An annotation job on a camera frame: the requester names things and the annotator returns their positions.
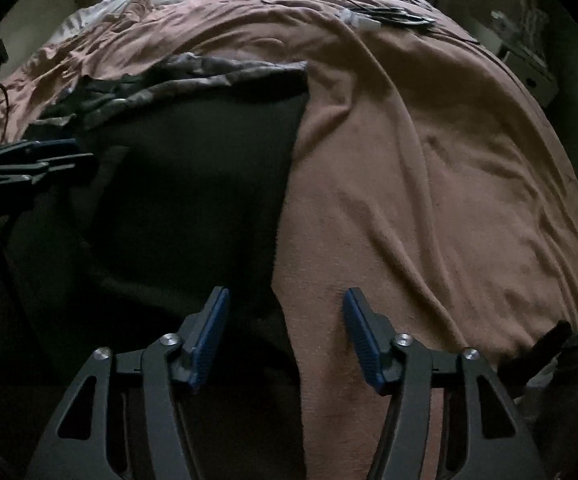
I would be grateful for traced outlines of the dark items on blanket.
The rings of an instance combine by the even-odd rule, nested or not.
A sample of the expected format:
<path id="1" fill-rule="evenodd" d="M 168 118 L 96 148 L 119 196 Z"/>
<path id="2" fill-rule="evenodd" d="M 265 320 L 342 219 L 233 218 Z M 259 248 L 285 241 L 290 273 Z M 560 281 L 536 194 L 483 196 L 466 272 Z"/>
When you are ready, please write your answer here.
<path id="1" fill-rule="evenodd" d="M 353 0 L 331 0 L 342 6 L 340 20 L 358 30 L 376 30 L 382 26 L 429 32 L 433 18 L 409 11 L 403 6 L 368 6 Z"/>

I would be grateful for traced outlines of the brown bed blanket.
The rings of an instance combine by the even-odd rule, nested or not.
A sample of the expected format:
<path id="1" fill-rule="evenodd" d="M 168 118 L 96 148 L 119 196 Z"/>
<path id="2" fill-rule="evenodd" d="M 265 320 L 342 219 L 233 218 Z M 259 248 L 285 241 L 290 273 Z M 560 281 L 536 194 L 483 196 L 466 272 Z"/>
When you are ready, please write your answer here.
<path id="1" fill-rule="evenodd" d="M 34 52 L 0 96 L 0 140 L 18 141 L 86 77 L 180 54 L 305 64 L 272 277 L 300 374 L 302 479 L 362 477 L 387 408 L 344 334 L 348 288 L 432 348 L 474 344 L 492 360 L 559 320 L 578 328 L 578 181 L 537 102 L 446 16 L 427 34 L 370 32 L 340 11 L 130 0 Z"/>

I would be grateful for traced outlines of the cardboard box by bed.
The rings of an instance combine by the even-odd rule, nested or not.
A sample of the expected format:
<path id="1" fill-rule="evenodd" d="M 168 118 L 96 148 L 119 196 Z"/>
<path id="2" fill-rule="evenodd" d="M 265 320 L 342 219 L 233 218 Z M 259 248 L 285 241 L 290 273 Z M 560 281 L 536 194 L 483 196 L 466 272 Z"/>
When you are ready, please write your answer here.
<path id="1" fill-rule="evenodd" d="M 523 43 L 521 30 L 513 21 L 500 11 L 490 12 L 490 18 L 495 34 L 502 41 L 498 56 L 538 104 L 546 107 L 558 92 L 556 78 L 545 61 Z"/>

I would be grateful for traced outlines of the black garment with patterned trim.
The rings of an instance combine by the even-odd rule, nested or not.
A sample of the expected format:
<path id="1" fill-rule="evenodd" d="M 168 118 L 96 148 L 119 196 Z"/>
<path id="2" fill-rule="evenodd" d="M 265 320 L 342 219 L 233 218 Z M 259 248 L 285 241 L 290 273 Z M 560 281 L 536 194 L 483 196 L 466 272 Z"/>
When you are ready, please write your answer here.
<path id="1" fill-rule="evenodd" d="M 181 54 L 81 79 L 21 141 L 94 154 L 0 185 L 0 479 L 28 468 L 98 348 L 175 333 L 216 287 L 225 320 L 188 416 L 199 479 L 302 479 L 301 386 L 272 289 L 302 62 Z"/>

